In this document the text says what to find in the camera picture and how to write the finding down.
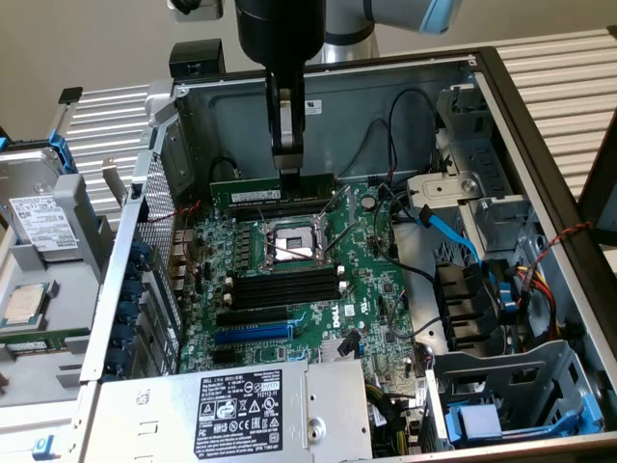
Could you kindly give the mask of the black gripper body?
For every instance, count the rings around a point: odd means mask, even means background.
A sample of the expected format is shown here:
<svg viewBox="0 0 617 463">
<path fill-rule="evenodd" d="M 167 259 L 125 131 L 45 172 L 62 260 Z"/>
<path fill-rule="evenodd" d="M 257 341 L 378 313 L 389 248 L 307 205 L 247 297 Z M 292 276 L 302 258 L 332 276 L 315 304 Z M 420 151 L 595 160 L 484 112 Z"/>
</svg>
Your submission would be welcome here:
<svg viewBox="0 0 617 463">
<path fill-rule="evenodd" d="M 279 87 L 302 79 L 305 63 L 324 43 L 324 3 L 309 0 L 237 0 L 238 37 L 244 53 Z"/>
</svg>

